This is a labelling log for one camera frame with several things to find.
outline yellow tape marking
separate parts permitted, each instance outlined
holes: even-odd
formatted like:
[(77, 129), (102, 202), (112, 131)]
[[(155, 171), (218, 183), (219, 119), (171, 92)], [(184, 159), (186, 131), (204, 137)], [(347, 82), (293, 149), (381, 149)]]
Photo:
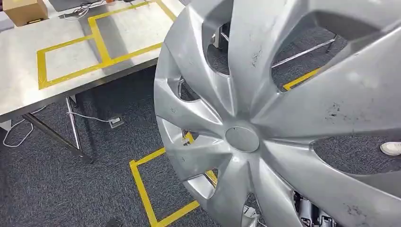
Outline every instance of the yellow tape marking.
[(78, 39), (74, 39), (74, 40), (71, 40), (71, 41), (68, 41), (68, 42), (64, 42), (64, 43), (61, 43), (61, 44), (58, 44), (58, 45), (55, 45), (55, 46), (51, 46), (51, 47), (47, 47), (45, 49), (38, 50), (36, 52), (36, 56), (37, 56), (37, 65), (38, 65), (38, 84), (39, 84), (39, 89), (42, 89), (42, 88), (45, 88), (45, 87), (49, 87), (49, 86), (51, 86), (53, 84), (57, 84), (57, 83), (66, 81), (66, 80), (69, 80), (71, 78), (80, 76), (80, 75), (82, 75), (84, 73), (88, 73), (90, 71), (93, 71), (93, 70), (96, 70), (98, 68), (101, 68), (101, 64), (98, 64), (98, 65), (94, 65), (94, 66), (91, 66), (89, 68), (77, 71), (77, 72), (70, 73), (70, 74), (62, 76), (62, 77), (56, 78), (56, 79), (51, 80), (51, 81), (47, 80), (46, 52), (52, 51), (52, 50), (55, 50), (55, 49), (58, 49), (58, 48), (62, 48), (64, 46), (68, 46), (68, 45), (71, 45), (71, 44), (79, 43), (79, 42), (82, 42), (82, 41), (85, 41), (85, 40), (88, 40), (88, 39), (92, 39), (92, 38), (93, 38), (92, 35), (87, 35), (87, 36), (84, 36), (84, 37), (81, 37), (81, 38), (78, 38)]
[[(150, 52), (150, 51), (153, 51), (153, 50), (161, 48), (162, 43), (158, 43), (158, 44), (155, 44), (155, 45), (148, 46), (146, 48), (137, 50), (135, 52), (132, 52), (132, 53), (117, 57), (115, 59), (111, 59), (110, 55), (109, 55), (109, 52), (107, 50), (107, 47), (105, 45), (105, 42), (104, 42), (104, 40), (102, 38), (102, 35), (100, 33), (99, 27), (97, 26), (97, 23), (96, 23), (96, 20), (99, 19), (99, 18), (103, 18), (103, 17), (107, 17), (107, 16), (112, 15), (112, 14), (124, 12), (124, 11), (127, 11), (129, 9), (138, 8), (140, 6), (149, 5), (150, 3), (153, 3), (153, 2), (157, 3), (158, 6), (164, 11), (164, 13), (170, 19), (175, 20), (176, 16), (171, 12), (171, 10), (161, 0), (151, 0), (151, 1), (147, 1), (147, 2), (142, 2), (142, 3), (136, 4), (136, 5), (130, 6), (130, 7), (126, 7), (126, 8), (123, 8), (123, 9), (118, 9), (118, 10), (115, 10), (115, 11), (111, 11), (111, 12), (99, 14), (99, 15), (96, 15), (96, 16), (93, 16), (93, 17), (89, 17), (88, 18), (88, 23), (89, 23), (89, 27), (91, 28), (92, 35), (88, 35), (88, 36), (85, 36), (85, 37), (82, 37), (82, 38), (74, 39), (74, 40), (71, 40), (71, 41), (68, 41), (68, 42), (65, 42), (65, 43), (62, 43), (62, 44), (58, 44), (58, 45), (55, 45), (55, 46), (51, 46), (51, 47), (48, 47), (48, 48), (45, 48), (45, 49), (38, 50), (36, 55), (37, 55), (39, 89), (43, 89), (43, 88), (58, 84), (60, 82), (63, 82), (63, 81), (66, 81), (66, 80), (69, 80), (69, 79), (72, 79), (72, 78), (75, 78), (75, 77), (78, 77), (78, 76), (82, 76), (83, 74), (86, 74), (86, 73), (89, 73), (89, 72), (92, 72), (92, 71), (95, 71), (95, 70), (98, 70), (98, 69), (109, 67), (111, 65), (120, 63), (122, 61), (128, 60), (128, 59), (133, 58), (133, 57), (136, 57), (138, 55), (141, 55), (141, 54), (144, 54), (144, 53), (147, 53), (147, 52)], [(57, 79), (54, 79), (54, 80), (51, 80), (51, 81), (47, 80), (46, 55), (45, 55), (46, 52), (52, 51), (52, 50), (55, 50), (55, 49), (58, 49), (58, 48), (62, 48), (64, 46), (71, 45), (71, 44), (74, 44), (74, 43), (78, 43), (78, 42), (81, 42), (81, 41), (84, 41), (84, 40), (92, 39), (92, 38), (95, 40), (96, 47), (97, 47), (97, 49), (99, 51), (99, 54), (100, 54), (100, 57), (102, 59), (102, 63), (100, 63), (98, 65), (91, 66), (91, 67), (86, 68), (86, 69), (82, 69), (82, 70), (70, 73), (68, 75), (62, 76), (60, 78), (57, 78)]]
[(186, 215), (187, 213), (191, 212), (192, 210), (196, 209), (199, 206), (197, 201), (193, 201), (190, 204), (184, 206), (183, 208), (179, 209), (178, 211), (174, 212), (172, 215), (168, 216), (167, 218), (161, 220), (157, 227), (166, 227), (173, 223), (174, 221), (178, 220), (182, 216)]
[(210, 178), (210, 180), (216, 186), (217, 185), (217, 177), (216, 177), (216, 175), (214, 175), (214, 172), (209, 170), (209, 171), (206, 172), (206, 175)]
[(159, 5), (159, 7), (164, 11), (164, 13), (167, 14), (167, 16), (174, 21), (177, 17), (174, 15), (174, 13), (162, 2), (162, 0), (156, 0), (156, 3)]
[(305, 75), (299, 77), (298, 79), (295, 79), (295, 80), (293, 80), (293, 81), (291, 81), (291, 82), (285, 84), (285, 85), (284, 85), (284, 88), (285, 88), (287, 91), (291, 90), (291, 88), (292, 88), (294, 85), (299, 84), (299, 83), (301, 83), (302, 81), (304, 81), (304, 80), (310, 78), (311, 76), (315, 75), (315, 74), (317, 73), (317, 71), (319, 71), (319, 69), (320, 69), (320, 68), (317, 68), (317, 69), (315, 69), (315, 70), (313, 70), (313, 71), (311, 71), (311, 72), (309, 72), (309, 73), (307, 73), (307, 74), (305, 74)]
[(152, 227), (157, 226), (157, 219), (155, 212), (153, 211), (152, 205), (150, 204), (150, 200), (148, 197), (148, 193), (145, 190), (145, 185), (142, 182), (142, 178), (140, 177), (139, 170), (135, 161), (130, 162), (130, 167), (132, 171), (132, 175), (134, 176), (135, 183), (137, 184), (139, 195), (142, 199), (143, 205), (145, 206), (146, 214), (148, 215), (149, 223)]
[(102, 58), (102, 62), (110, 61), (111, 58), (109, 56), (109, 52), (107, 51), (105, 42), (103, 41), (102, 35), (100, 34), (96, 19), (94, 19), (93, 17), (89, 17), (88, 23), (90, 30), (92, 31), (93, 38), (95, 40), (97, 50), (99, 51), (100, 57)]
[[(187, 133), (185, 135), (185, 138), (188, 139), (190, 143), (193, 143), (194, 141), (190, 133)], [(153, 211), (152, 205), (150, 204), (150, 199), (148, 197), (148, 193), (146, 192), (145, 185), (143, 184), (142, 179), (140, 177), (138, 166), (154, 158), (157, 158), (158, 156), (164, 154), (165, 152), (166, 152), (165, 148), (161, 148), (153, 152), (152, 154), (143, 157), (139, 161), (132, 160), (130, 162), (131, 172), (134, 177), (135, 183), (137, 184), (139, 195), (140, 198), (142, 199), (151, 227), (166, 227), (199, 206), (199, 203), (197, 201), (193, 201), (190, 204), (182, 207), (178, 211), (174, 212), (170, 216), (166, 217), (165, 219), (161, 220), (160, 222), (157, 221), (155, 212)], [(208, 171), (206, 174), (217, 183), (217, 178), (211, 170)]]
[(142, 165), (142, 164), (144, 164), (144, 163), (146, 163), (146, 162), (148, 162), (148, 161), (150, 161), (150, 160), (152, 160), (152, 159), (164, 154), (165, 152), (166, 152), (166, 150), (164, 148), (161, 148), (161, 149), (153, 152), (152, 154), (143, 157), (141, 160), (137, 161), (136, 165), (137, 166)]
[(138, 3), (138, 4), (133, 5), (133, 6), (129, 6), (129, 7), (118, 9), (118, 10), (114, 10), (114, 11), (110, 11), (110, 12), (107, 12), (107, 13), (102, 13), (102, 14), (99, 14), (99, 15), (96, 15), (96, 16), (92, 16), (92, 17), (89, 17), (89, 18), (100, 19), (102, 17), (107, 17), (107, 16), (110, 16), (112, 14), (121, 13), (121, 12), (127, 11), (129, 9), (135, 9), (135, 8), (140, 7), (140, 6), (149, 5), (152, 2), (155, 2), (155, 0), (141, 2), (141, 3)]

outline sneaker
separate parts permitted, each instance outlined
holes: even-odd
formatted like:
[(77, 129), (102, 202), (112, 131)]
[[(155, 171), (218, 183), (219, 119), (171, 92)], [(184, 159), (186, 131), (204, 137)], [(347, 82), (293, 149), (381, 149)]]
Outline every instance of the sneaker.
[(390, 156), (401, 155), (401, 142), (384, 143), (380, 145), (380, 150)]

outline white cable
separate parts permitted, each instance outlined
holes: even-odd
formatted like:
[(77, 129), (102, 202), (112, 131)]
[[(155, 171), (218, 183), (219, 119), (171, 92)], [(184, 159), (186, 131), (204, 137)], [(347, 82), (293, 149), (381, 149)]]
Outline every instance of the white cable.
[(84, 117), (84, 118), (89, 118), (89, 119), (98, 120), (98, 121), (100, 121), (100, 122), (111, 122), (111, 123), (112, 123), (112, 121), (111, 121), (111, 120), (105, 121), (105, 120), (102, 120), (102, 119), (99, 119), (99, 118), (95, 118), (95, 117), (88, 117), (88, 116), (85, 116), (85, 115), (82, 115), (82, 114), (78, 114), (78, 113), (74, 113), (74, 112), (66, 112), (66, 114), (74, 114), (74, 115), (78, 115), (78, 116), (80, 116), (80, 117)]
[(106, 0), (103, 0), (103, 1), (101, 1), (100, 3), (98, 3), (98, 4), (94, 4), (94, 2), (92, 2), (92, 3), (90, 3), (90, 4), (81, 5), (80, 8), (75, 9), (72, 13), (70, 13), (70, 14), (73, 14), (73, 13), (76, 13), (76, 12), (79, 12), (80, 10), (82, 10), (81, 12), (78, 13), (79, 17), (73, 18), (73, 19), (67, 19), (67, 18), (65, 17), (66, 14), (63, 14), (64, 19), (69, 20), (69, 21), (78, 20), (78, 19), (84, 17), (84, 16), (88, 13), (88, 11), (89, 11), (90, 8), (93, 8), (93, 7), (95, 7), (95, 6), (100, 6), (100, 5), (102, 5), (105, 1), (106, 1)]
[(73, 18), (73, 19), (66, 18), (65, 14), (64, 14), (64, 19), (69, 20), (69, 21), (78, 20), (79, 18), (84, 17), (88, 13), (88, 11), (89, 11), (89, 8), (85, 8), (82, 12), (78, 13), (78, 15), (80, 15), (79, 17)]
[(265, 224), (263, 224), (263, 223), (261, 223), (261, 221), (259, 221), (259, 218), (258, 218), (258, 223), (259, 223), (260, 225), (262, 225), (263, 227), (267, 227)]
[[(33, 111), (32, 114), (35, 114), (35, 113), (37, 113), (37, 112), (39, 112), (39, 111), (42, 111), (45, 107), (46, 107), (46, 106), (40, 108), (39, 110)], [(4, 146), (9, 147), (9, 148), (17, 148), (17, 147), (19, 147), (19, 146), (25, 141), (25, 139), (31, 134), (31, 132), (34, 130), (34, 125), (33, 125), (32, 123), (30, 123), (30, 124), (31, 124), (31, 131), (29, 131), (28, 134), (26, 134), (26, 136), (21, 140), (21, 142), (20, 142), (19, 144), (17, 144), (17, 145), (9, 145), (9, 144), (6, 144), (7, 136), (9, 136), (9, 133), (11, 132), (11, 130), (12, 130), (14, 127), (16, 127), (17, 125), (19, 125), (19, 124), (21, 124), (22, 122), (24, 122), (24, 121), (25, 121), (25, 119), (23, 119), (23, 120), (21, 120), (21, 121), (18, 121), (16, 124), (14, 124), (13, 126), (11, 126), (10, 130), (7, 131), (6, 136), (5, 136), (4, 139), (3, 139), (3, 145), (4, 145)]]

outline gray carpet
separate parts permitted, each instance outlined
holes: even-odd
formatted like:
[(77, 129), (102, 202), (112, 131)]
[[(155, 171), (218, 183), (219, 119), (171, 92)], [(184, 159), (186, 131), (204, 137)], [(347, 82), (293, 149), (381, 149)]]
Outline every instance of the gray carpet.
[[(286, 47), (277, 60), (327, 41), (332, 34), (322, 29), (306, 31)], [(279, 87), (318, 68), (342, 47), (338, 40), (332, 52), (322, 48), (273, 70)], [(227, 70), (227, 55), (210, 48), (211, 64)], [(77, 95), (74, 111), (107, 119), (121, 114), (125, 124), (110, 129), (107, 123), (77, 118), (83, 150), (95, 162), (85, 165), (39, 130), (19, 148), (0, 146), (1, 227), (102, 227), (119, 217), (126, 227), (149, 226), (148, 218), (129, 168), (162, 147), (153, 112), (155, 68), (126, 76)], [(36, 116), (62, 136), (72, 139), (63, 101), (46, 107)], [(28, 123), (17, 127), (8, 143), (16, 144), (29, 131)], [(316, 152), (330, 165), (350, 173), (381, 173), (401, 169), (401, 157), (387, 157), (378, 145), (396, 138), (337, 137), (318, 141)], [(165, 156), (139, 166), (158, 220), (192, 201), (178, 182)], [(177, 227), (218, 226), (197, 208), (174, 222)]]

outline wheel cover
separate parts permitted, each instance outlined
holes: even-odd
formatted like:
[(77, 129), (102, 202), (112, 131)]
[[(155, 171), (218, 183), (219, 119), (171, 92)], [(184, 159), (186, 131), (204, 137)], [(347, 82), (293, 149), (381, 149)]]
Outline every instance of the wheel cover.
[[(155, 111), (178, 177), (220, 224), (243, 226), (253, 193), (269, 227), (301, 227), (296, 190), (346, 227), (400, 226), (401, 172), (351, 175), (313, 151), (319, 138), (401, 128), (398, 0), (194, 0), (172, 25), (155, 78)], [(230, 75), (207, 47), (231, 21)], [(349, 44), (304, 84), (281, 93), (271, 78), (279, 47), (308, 26)], [(178, 97), (183, 77), (201, 97)], [(182, 131), (199, 133), (182, 146)], [(218, 169), (213, 187), (202, 175)]]

